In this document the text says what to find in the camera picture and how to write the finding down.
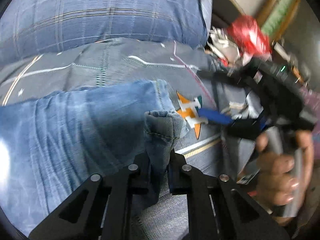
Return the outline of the person's right hand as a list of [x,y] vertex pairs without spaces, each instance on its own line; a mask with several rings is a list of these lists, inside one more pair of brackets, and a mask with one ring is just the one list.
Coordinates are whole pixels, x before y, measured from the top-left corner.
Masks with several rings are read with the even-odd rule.
[[317,209],[318,200],[308,190],[314,164],[314,147],[312,134],[309,131],[297,131],[296,142],[302,149],[303,169],[300,179],[289,172],[294,168],[294,157],[288,154],[276,154],[267,149],[268,136],[263,133],[256,140],[259,152],[260,168],[257,183],[257,200],[265,209],[290,204],[298,200],[301,223],[308,222]]

